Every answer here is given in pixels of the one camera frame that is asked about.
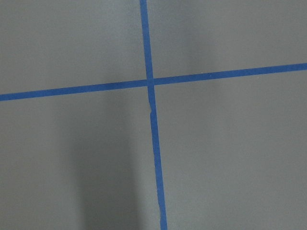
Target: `blue line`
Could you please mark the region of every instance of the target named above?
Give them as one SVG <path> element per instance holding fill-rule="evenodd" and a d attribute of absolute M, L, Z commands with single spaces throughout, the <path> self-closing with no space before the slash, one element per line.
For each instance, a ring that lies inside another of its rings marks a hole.
<path fill-rule="evenodd" d="M 239 69 L 231 71 L 213 72 L 213 73 L 201 73 L 192 75 L 183 75 L 176 77 L 155 78 L 155 85 L 173 84 L 189 81 L 203 81 L 221 78 L 234 78 L 251 75 L 269 74 L 269 73 L 282 73 L 290 71 L 307 70 L 307 63 L 283 65 L 283 66 L 271 66 L 253 69 Z"/>
<path fill-rule="evenodd" d="M 141 7 L 141 20 L 142 20 L 148 100 L 149 100 L 149 104 L 151 108 L 150 122 L 151 122 L 152 139 L 153 139 L 155 179 L 156 179 L 156 184 L 157 184 L 157 195 L 158 195 L 158 203 L 159 203 L 159 208 L 160 208 L 160 227 L 161 227 L 161 230 L 167 230 L 163 174 L 162 174 L 160 143 L 159 143 L 159 131 L 158 131 L 157 111 L 156 111 L 155 93 L 154 93 L 153 64 L 152 64 L 152 54 L 151 54 L 151 48 L 150 48 L 150 36 L 149 36 L 149 25 L 148 25 L 148 13 L 147 13 L 146 0 L 140 0 L 140 7 Z"/>
<path fill-rule="evenodd" d="M 132 80 L 132 81 L 124 81 L 116 83 L 85 85 L 85 86 L 76 86 L 76 87 L 68 87 L 60 89 L 51 89 L 51 90 L 8 93 L 8 94 L 1 94 L 0 101 L 18 100 L 18 99 L 34 98 L 34 97 L 49 97 L 49 96 L 82 93 L 82 92 L 127 89 L 127 88 L 135 88 L 142 86 L 147 86 L 147 80 Z"/>
<path fill-rule="evenodd" d="M 149 48 L 146 47 L 146 55 L 148 50 L 150 53 L 150 45 Z M 181 83 L 189 81 L 203 81 L 203 80 L 222 79 L 222 78 L 234 78 L 234 77 L 243 77 L 243 76 L 252 76 L 260 74 L 270 74 L 270 73 L 282 73 L 282 72 L 291 72 L 291 71 L 300 71 L 300 70 L 307 70 L 307 63 L 261 67 L 254 69 L 238 69 L 230 71 L 191 74 L 191 75 L 154 79 L 152 65 L 148 65 L 148 62 L 146 63 L 146 73 L 149 73 L 148 74 L 149 84 L 152 84 L 153 81 L 154 85 L 173 84 L 173 83 Z M 76 86 L 76 87 L 68 87 L 60 89 L 0 94 L 0 101 L 19 100 L 19 99 L 35 98 L 35 97 L 48 97 L 48 96 L 83 93 L 83 92 L 127 89 L 127 88 L 143 87 L 143 86 L 147 86 L 147 80 L 132 80 L 132 81 L 123 81 L 123 82 L 106 83 L 98 85 L 85 85 L 85 86 Z"/>

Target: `gray wall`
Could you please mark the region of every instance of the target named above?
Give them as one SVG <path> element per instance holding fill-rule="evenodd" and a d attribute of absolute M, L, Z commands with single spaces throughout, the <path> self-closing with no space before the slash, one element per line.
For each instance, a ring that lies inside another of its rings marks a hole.
<path fill-rule="evenodd" d="M 154 76 L 307 62 L 306 8 L 149 0 Z M 146 78 L 138 0 L 0 0 L 0 21 L 1 94 Z M 156 87 L 170 230 L 306 229 L 306 79 Z M 0 111 L 0 229 L 160 229 L 145 87 Z"/>

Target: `tape strip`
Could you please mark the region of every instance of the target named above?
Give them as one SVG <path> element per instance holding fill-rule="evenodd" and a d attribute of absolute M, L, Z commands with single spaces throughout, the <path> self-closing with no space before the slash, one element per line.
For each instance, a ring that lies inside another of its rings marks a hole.
<path fill-rule="evenodd" d="M 307 63 L 283 65 L 283 66 L 271 66 L 271 67 L 262 67 L 262 68 L 253 68 L 253 69 L 239 69 L 239 70 L 213 72 L 213 73 L 201 73 L 201 74 L 183 75 L 183 76 L 166 77 L 166 78 L 155 78 L 154 84 L 165 85 L 165 84 L 173 84 L 173 83 L 181 83 L 189 81 L 234 78 L 234 77 L 252 76 L 252 75 L 269 74 L 269 73 L 291 72 L 299 70 L 307 70 Z"/>
<path fill-rule="evenodd" d="M 162 174 L 160 143 L 159 143 L 159 131 L 158 131 L 157 111 L 156 111 L 155 93 L 154 93 L 153 64 L 152 64 L 152 54 L 151 54 L 151 47 L 150 47 L 150 36 L 149 36 L 149 25 L 148 25 L 148 13 L 147 13 L 146 0 L 140 0 L 140 7 L 141 7 L 141 20 L 142 20 L 142 33 L 143 33 L 143 45 L 144 45 L 144 56 L 145 56 L 145 66 L 146 66 L 148 100 L 149 100 L 149 104 L 151 108 L 150 122 L 151 122 L 152 139 L 153 139 L 153 152 L 154 152 L 153 154 L 154 154 L 154 167 L 155 167 L 155 178 L 156 178 L 156 184 L 157 184 L 158 204 L 160 208 L 160 227 L 161 227 L 161 230 L 167 230 L 163 174 Z"/>
<path fill-rule="evenodd" d="M 34 97 L 48 97 L 48 96 L 65 95 L 65 94 L 82 93 L 82 92 L 127 89 L 127 88 L 135 88 L 142 86 L 147 86 L 146 80 L 132 80 L 132 81 L 123 81 L 123 82 L 98 84 L 98 85 L 85 85 L 85 86 L 76 86 L 76 87 L 68 87 L 60 89 L 51 89 L 51 90 L 38 90 L 30 92 L 1 94 L 0 101 L 18 100 L 18 99 L 34 98 Z"/>

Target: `blue tape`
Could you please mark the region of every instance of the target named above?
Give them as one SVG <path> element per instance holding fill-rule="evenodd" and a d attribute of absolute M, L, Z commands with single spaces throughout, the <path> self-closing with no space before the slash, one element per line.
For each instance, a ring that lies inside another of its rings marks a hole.
<path fill-rule="evenodd" d="M 18 99 L 34 98 L 34 97 L 48 97 L 48 96 L 65 95 L 65 94 L 82 93 L 82 92 L 127 89 L 127 88 L 135 88 L 142 86 L 147 86 L 147 80 L 132 80 L 132 81 L 123 81 L 116 83 L 85 85 L 85 86 L 76 86 L 76 87 L 68 87 L 60 89 L 51 89 L 51 90 L 8 93 L 8 94 L 1 94 L 0 101 L 18 100 Z"/>
<path fill-rule="evenodd" d="M 149 25 L 148 25 L 148 13 L 147 13 L 146 0 L 140 0 L 140 7 L 141 7 L 141 20 L 142 20 L 142 33 L 143 33 L 143 45 L 144 45 L 144 56 L 145 56 L 145 66 L 146 66 L 148 100 L 149 100 L 149 104 L 151 108 L 150 122 L 151 122 L 151 129 L 152 129 L 154 167 L 155 167 L 155 178 L 156 178 L 156 184 L 157 184 L 158 204 L 160 208 L 160 227 L 161 227 L 161 230 L 167 230 L 163 174 L 162 174 L 160 143 L 159 143 L 159 131 L 158 131 L 157 111 L 156 111 L 155 93 L 154 93 L 153 64 L 152 64 L 152 54 L 151 54 L 151 47 L 150 47 L 150 36 L 149 36 Z"/>
<path fill-rule="evenodd" d="M 148 50 L 149 50 L 149 53 L 151 53 L 149 38 L 148 38 L 148 41 L 144 43 L 144 46 L 145 45 L 146 45 L 145 55 L 147 55 Z M 0 101 L 143 87 L 143 86 L 148 85 L 147 81 L 149 82 L 150 85 L 151 84 L 165 85 L 165 84 L 173 84 L 173 83 L 181 83 L 181 82 L 189 82 L 189 81 L 203 81 L 203 80 L 222 79 L 222 78 L 234 78 L 234 77 L 244 77 L 244 76 L 270 74 L 270 73 L 282 73 L 282 72 L 291 72 L 291 71 L 300 71 L 300 70 L 307 70 L 307 63 L 283 65 L 283 66 L 261 67 L 261 68 L 253 68 L 253 69 L 239 69 L 239 70 L 221 71 L 221 72 L 213 72 L 213 73 L 191 74 L 191 75 L 154 79 L 152 65 L 148 64 L 147 62 L 146 63 L 146 73 L 148 73 L 148 76 L 149 76 L 149 78 L 147 77 L 147 80 L 132 80 L 132 81 L 123 81 L 123 82 L 106 83 L 106 84 L 98 84 L 98 85 L 85 85 L 85 86 L 76 86 L 76 87 L 68 87 L 68 88 L 60 88 L 60 89 L 51 89 L 51 90 L 38 90 L 38 91 L 30 91 L 30 92 L 0 94 Z"/>
<path fill-rule="evenodd" d="M 290 71 L 307 70 L 307 63 L 283 65 L 283 66 L 271 66 L 253 69 L 239 69 L 231 71 L 213 72 L 213 73 L 201 73 L 192 75 L 183 75 L 176 77 L 156 78 L 154 79 L 155 85 L 173 84 L 189 81 L 203 81 L 221 78 L 234 78 L 243 76 L 252 76 L 269 73 L 282 73 Z"/>

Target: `gray floor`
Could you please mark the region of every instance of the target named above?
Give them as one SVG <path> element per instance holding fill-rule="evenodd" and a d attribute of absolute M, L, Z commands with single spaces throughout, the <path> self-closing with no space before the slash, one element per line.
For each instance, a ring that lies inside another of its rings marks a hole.
<path fill-rule="evenodd" d="M 148 1 L 154 77 L 307 62 L 306 8 Z M 0 0 L 0 21 L 0 94 L 146 79 L 138 0 Z M 156 86 L 169 229 L 306 229 L 306 101 L 307 71 Z M 146 87 L 0 111 L 0 229 L 160 229 Z"/>
<path fill-rule="evenodd" d="M 170 230 L 306 228 L 306 76 L 156 87 Z"/>

